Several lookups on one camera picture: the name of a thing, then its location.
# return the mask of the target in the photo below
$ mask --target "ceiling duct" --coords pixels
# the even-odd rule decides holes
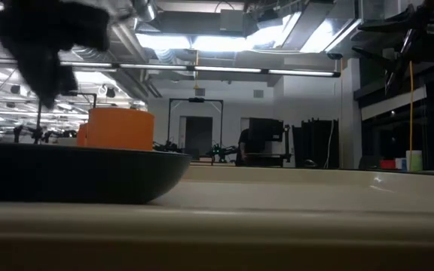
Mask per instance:
[[[171,49],[166,50],[155,50],[155,55],[157,56],[158,60],[160,60],[161,63],[167,64],[167,65],[191,65],[190,61],[184,61],[181,59],[178,59],[175,55],[175,52]],[[184,75],[184,76],[194,76],[195,72],[190,71],[174,71],[178,74]]]

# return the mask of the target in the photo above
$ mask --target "red object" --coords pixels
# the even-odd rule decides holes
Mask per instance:
[[[381,160],[380,161],[381,169],[396,169],[395,160]]]

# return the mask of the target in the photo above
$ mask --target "orange cup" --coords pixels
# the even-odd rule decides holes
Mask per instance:
[[[154,116],[125,108],[93,108],[87,124],[87,147],[153,150]]]
[[[84,147],[87,145],[87,125],[88,123],[80,124],[80,129],[78,129],[78,134],[76,135],[76,145],[79,147]]]

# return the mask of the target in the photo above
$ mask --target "door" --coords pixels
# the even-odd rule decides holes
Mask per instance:
[[[212,147],[212,118],[187,117],[185,124],[185,153],[195,160]]]

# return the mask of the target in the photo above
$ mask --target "monitor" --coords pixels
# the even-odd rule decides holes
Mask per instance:
[[[265,142],[282,142],[284,121],[264,118],[249,119],[249,139]]]

